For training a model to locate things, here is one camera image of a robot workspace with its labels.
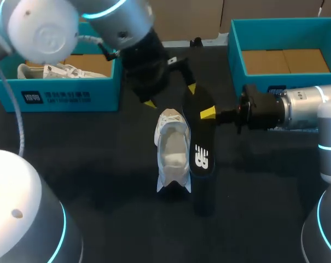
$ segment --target shoe upper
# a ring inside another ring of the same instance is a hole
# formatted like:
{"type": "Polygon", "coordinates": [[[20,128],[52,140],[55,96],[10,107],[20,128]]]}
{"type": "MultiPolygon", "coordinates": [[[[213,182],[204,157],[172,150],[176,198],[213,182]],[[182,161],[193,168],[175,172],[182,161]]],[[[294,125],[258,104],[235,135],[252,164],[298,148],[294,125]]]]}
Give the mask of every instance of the shoe upper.
{"type": "Polygon", "coordinates": [[[189,130],[181,115],[161,115],[155,131],[159,176],[163,186],[177,181],[184,186],[189,178],[189,130]]]}
{"type": "Polygon", "coordinates": [[[43,78],[106,78],[105,75],[80,70],[72,65],[45,65],[43,67],[29,67],[21,64],[18,67],[18,79],[43,78]]]}

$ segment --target metal cylinder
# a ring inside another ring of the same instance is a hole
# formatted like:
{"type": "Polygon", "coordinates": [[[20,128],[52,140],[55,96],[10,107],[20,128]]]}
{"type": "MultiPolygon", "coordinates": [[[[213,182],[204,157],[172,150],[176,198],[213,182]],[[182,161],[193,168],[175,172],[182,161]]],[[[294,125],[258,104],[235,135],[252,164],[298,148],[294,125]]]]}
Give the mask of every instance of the metal cylinder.
{"type": "Polygon", "coordinates": [[[284,120],[281,127],[306,129],[317,127],[317,109],[331,101],[331,85],[288,89],[281,95],[284,104],[284,120]]]}
{"type": "Polygon", "coordinates": [[[0,263],[81,263],[83,239],[64,206],[21,157],[0,151],[0,263]]]}
{"type": "Polygon", "coordinates": [[[112,49],[137,44],[153,26],[153,12],[145,0],[69,1],[112,49]]]}
{"type": "Polygon", "coordinates": [[[324,181],[331,183],[331,101],[319,106],[317,118],[320,173],[324,181]]]}
{"type": "Polygon", "coordinates": [[[301,248],[306,263],[331,263],[331,185],[304,223],[301,248]]]}

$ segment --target blue led ring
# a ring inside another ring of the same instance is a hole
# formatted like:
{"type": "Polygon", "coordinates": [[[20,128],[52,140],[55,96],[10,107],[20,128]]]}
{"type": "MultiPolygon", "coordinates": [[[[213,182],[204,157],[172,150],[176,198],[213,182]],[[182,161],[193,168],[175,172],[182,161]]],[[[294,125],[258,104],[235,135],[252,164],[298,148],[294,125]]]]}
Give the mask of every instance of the blue led ring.
{"type": "Polygon", "coordinates": [[[82,17],[85,19],[95,19],[95,18],[101,18],[105,15],[110,14],[113,11],[116,11],[122,4],[124,4],[126,0],[120,0],[118,3],[116,3],[114,6],[108,8],[107,10],[103,12],[99,12],[96,14],[83,14],[82,17]]]}
{"type": "Polygon", "coordinates": [[[52,263],[55,260],[58,252],[61,249],[63,240],[65,238],[65,234],[66,234],[66,227],[67,227],[66,212],[65,212],[65,209],[63,208],[63,205],[62,205],[61,202],[60,202],[60,204],[61,204],[62,210],[63,210],[63,231],[62,231],[62,236],[61,236],[60,242],[58,243],[58,246],[57,246],[55,252],[52,254],[51,258],[49,259],[49,261],[47,261],[47,263],[52,263]]]}
{"type": "Polygon", "coordinates": [[[331,251],[331,245],[330,245],[330,242],[327,240],[326,238],[326,235],[324,234],[323,232],[323,229],[322,229],[322,226],[321,226],[321,221],[320,221],[320,205],[321,205],[321,200],[322,200],[322,197],[324,196],[324,193],[323,195],[321,196],[320,200],[318,201],[318,206],[317,206],[317,222],[318,222],[318,227],[320,228],[320,232],[321,232],[321,235],[326,243],[326,245],[329,247],[330,251],[331,251]]]}

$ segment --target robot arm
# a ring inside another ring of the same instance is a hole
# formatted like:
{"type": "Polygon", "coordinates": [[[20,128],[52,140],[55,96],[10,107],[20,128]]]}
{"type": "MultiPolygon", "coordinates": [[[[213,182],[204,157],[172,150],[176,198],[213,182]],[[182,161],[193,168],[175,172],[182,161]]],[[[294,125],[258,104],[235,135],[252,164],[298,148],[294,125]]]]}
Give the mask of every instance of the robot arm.
{"type": "Polygon", "coordinates": [[[251,130],[317,128],[318,107],[324,102],[331,102],[331,85],[288,89],[278,97],[245,85],[238,109],[222,111],[217,119],[235,122],[239,132],[244,125],[251,130]]]}
{"type": "Polygon", "coordinates": [[[145,102],[167,85],[169,56],[144,0],[0,0],[0,61],[12,52],[38,64],[68,57],[85,18],[119,58],[145,102]]]}

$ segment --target black table surface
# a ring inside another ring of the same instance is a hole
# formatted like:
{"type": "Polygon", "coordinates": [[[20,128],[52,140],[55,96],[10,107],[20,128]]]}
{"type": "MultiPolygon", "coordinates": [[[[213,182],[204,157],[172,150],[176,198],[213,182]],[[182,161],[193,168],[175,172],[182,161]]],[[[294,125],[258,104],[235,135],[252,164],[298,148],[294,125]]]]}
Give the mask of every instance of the black table surface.
{"type": "MultiPolygon", "coordinates": [[[[170,53],[190,59],[219,107],[235,105],[226,47],[170,53]]],[[[119,112],[23,114],[25,159],[81,229],[84,262],[303,262],[301,227],[322,191],[316,134],[220,126],[211,217],[194,215],[184,188],[156,193],[155,126],[165,108],[181,110],[185,88],[174,73],[157,110],[123,87],[119,112]]],[[[0,149],[18,150],[1,103],[0,149]]]]}

